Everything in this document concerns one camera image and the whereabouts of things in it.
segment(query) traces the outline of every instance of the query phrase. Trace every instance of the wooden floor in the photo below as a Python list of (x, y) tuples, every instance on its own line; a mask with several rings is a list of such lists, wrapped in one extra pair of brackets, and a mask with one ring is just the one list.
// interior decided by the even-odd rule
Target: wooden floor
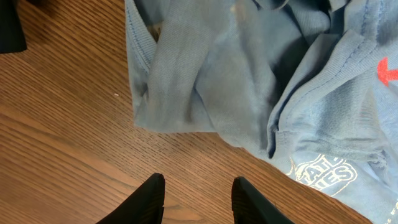
[(95, 223), (152, 173), (164, 224), (231, 224), (243, 175), (296, 223), (368, 223), (216, 134), (135, 128), (121, 0), (24, 0), (28, 51), (0, 55), (0, 223)]

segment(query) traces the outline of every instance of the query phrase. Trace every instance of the pile of laundry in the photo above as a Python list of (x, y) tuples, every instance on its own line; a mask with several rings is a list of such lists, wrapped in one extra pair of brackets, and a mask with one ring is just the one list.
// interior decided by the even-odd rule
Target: pile of laundry
[(398, 223), (398, 1), (126, 0), (135, 124), (217, 132)]

